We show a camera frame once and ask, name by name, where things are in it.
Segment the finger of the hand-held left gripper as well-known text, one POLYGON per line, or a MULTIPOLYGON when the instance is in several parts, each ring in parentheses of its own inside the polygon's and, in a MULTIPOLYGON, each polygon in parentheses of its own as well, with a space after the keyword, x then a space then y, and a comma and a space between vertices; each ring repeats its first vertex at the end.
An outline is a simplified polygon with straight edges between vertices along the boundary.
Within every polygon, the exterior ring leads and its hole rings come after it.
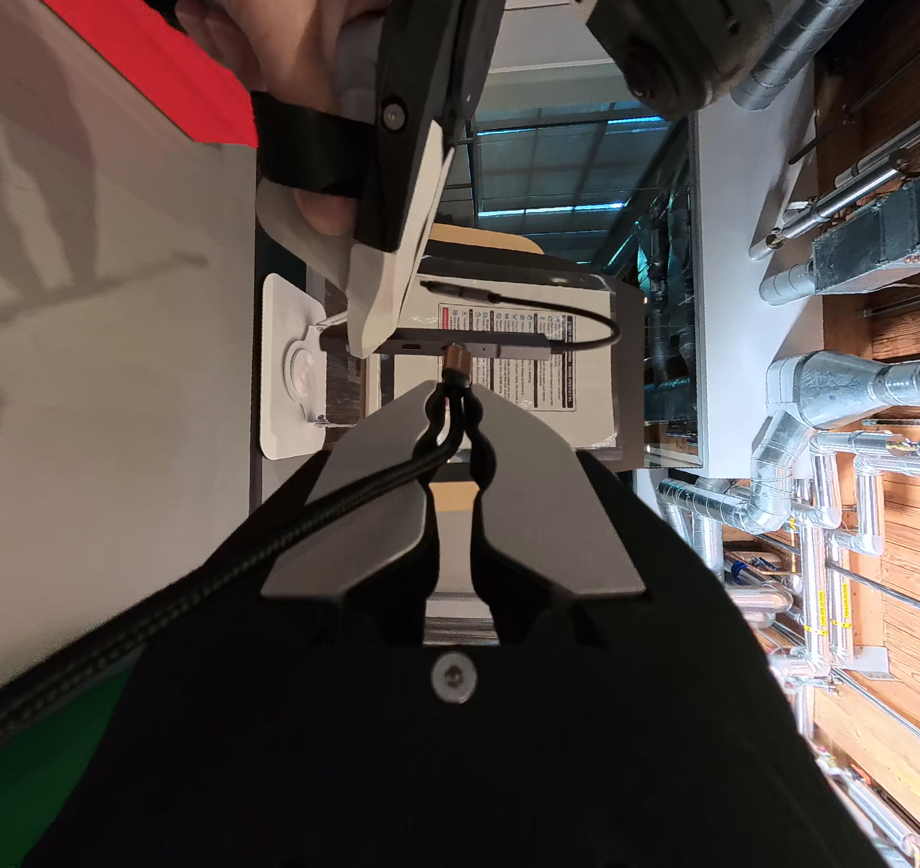
POLYGON ((349 350, 367 358, 394 333, 410 283, 428 241, 454 151, 443 149, 443 129, 431 123, 401 241, 384 252, 359 241, 349 267, 349 350))

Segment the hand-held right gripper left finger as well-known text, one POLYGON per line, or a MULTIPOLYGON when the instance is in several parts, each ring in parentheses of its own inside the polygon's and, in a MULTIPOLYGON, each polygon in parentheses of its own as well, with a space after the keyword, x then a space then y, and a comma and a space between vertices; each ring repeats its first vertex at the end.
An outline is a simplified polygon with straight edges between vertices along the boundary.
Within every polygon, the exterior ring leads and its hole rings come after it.
MULTIPOLYGON (((305 508, 438 448, 445 414, 443 387, 426 380, 369 415, 332 450, 305 508)), ((420 472, 282 552, 261 595, 332 609, 350 634, 374 627, 385 642, 422 642, 440 573, 432 476, 420 472)))

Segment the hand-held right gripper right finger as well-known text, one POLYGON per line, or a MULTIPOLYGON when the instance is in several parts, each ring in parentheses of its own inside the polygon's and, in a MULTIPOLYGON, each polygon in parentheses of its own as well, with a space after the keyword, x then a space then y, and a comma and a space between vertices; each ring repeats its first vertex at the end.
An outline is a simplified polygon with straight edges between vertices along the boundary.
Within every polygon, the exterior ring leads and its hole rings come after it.
POLYGON ((500 644, 579 635, 580 608, 631 601, 646 586, 576 450, 534 413, 475 384, 464 398, 478 486, 470 570, 500 644))

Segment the person's left hand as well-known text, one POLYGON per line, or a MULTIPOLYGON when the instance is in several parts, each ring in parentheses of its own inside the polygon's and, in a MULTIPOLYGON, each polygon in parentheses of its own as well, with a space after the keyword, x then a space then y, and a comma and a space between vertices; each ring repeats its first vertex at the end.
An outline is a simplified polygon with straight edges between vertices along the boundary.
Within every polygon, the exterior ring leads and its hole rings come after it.
POLYGON ((143 0, 247 92, 371 123, 390 0, 143 0))

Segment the clear acrylic sign holder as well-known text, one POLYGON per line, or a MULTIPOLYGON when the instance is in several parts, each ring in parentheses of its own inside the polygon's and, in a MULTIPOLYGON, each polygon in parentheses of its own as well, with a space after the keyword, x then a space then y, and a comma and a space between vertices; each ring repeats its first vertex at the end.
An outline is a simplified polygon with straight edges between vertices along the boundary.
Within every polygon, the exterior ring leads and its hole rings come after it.
POLYGON ((402 328, 489 333, 541 333, 550 340, 592 341, 609 331, 572 308, 611 317, 622 335, 612 347, 552 356, 546 360, 477 358, 472 382, 493 391, 552 427, 574 448, 587 448, 615 471, 644 464, 643 296, 632 287, 596 276, 578 264, 545 254, 483 250, 504 264, 471 257, 426 255, 405 299, 402 328), (473 303, 436 295, 426 278, 482 287, 500 295, 532 299, 541 309, 473 303))

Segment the glass partition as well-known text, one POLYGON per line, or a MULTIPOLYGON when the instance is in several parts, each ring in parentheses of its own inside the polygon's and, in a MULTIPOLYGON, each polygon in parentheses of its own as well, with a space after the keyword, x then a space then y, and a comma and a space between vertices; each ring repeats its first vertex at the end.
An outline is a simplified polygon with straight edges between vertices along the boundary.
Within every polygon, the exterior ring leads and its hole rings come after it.
POLYGON ((460 152, 444 194, 457 221, 642 291, 647 453, 699 466, 688 119, 636 101, 500 112, 468 125, 460 152))

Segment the cluster of silver insulated pipes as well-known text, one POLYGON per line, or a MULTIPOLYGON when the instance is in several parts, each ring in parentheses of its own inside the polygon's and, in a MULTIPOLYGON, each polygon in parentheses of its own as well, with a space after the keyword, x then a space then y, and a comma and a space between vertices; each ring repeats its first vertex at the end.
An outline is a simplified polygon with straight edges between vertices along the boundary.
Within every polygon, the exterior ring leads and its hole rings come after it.
POLYGON ((918 354, 780 358, 748 477, 658 485, 891 866, 918 866, 918 404, 918 354))

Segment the thin steel pipe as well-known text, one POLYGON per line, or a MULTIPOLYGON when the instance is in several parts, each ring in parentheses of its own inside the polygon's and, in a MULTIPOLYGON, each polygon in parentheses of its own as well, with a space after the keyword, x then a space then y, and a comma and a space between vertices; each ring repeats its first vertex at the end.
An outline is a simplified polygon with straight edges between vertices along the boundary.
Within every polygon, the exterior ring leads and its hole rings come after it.
POLYGON ((911 152, 918 143, 918 129, 905 131, 838 174, 834 188, 827 194, 789 200, 773 230, 751 245, 748 257, 753 261, 765 259, 785 241, 796 239, 829 222, 836 213, 891 180, 906 177, 910 170, 911 152))

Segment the green plastic bin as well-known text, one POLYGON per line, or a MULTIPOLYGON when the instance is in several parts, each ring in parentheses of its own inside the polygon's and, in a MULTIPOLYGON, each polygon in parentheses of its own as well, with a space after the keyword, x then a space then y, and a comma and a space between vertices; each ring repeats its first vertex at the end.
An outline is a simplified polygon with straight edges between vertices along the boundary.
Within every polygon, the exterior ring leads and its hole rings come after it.
POLYGON ((65 701, 2 744, 1 865, 21 865, 73 791, 131 674, 65 701))

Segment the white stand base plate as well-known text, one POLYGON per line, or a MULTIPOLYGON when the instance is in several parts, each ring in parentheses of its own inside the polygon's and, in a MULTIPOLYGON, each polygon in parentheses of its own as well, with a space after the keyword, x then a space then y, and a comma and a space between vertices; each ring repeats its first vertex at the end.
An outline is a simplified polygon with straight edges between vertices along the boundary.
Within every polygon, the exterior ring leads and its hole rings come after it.
POLYGON ((348 351, 346 314, 276 273, 262 287, 259 446, 268 460, 308 456, 357 422, 362 363, 348 351))

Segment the silver spiral duct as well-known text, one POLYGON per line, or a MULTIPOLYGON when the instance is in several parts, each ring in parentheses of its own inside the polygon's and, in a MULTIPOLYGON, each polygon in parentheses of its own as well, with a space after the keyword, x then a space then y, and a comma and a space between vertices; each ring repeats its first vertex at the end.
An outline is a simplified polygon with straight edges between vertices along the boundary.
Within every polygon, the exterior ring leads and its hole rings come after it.
POLYGON ((776 20, 765 51, 732 100, 747 111, 773 103, 865 0, 791 0, 776 20))

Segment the black rectangular duct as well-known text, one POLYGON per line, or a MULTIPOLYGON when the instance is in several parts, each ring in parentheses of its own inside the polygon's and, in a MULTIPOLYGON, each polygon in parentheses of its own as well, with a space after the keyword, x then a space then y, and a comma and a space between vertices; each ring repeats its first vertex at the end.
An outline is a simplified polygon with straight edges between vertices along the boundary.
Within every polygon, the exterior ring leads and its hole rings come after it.
POLYGON ((918 183, 907 184, 812 244, 815 293, 867 293, 919 271, 918 183))

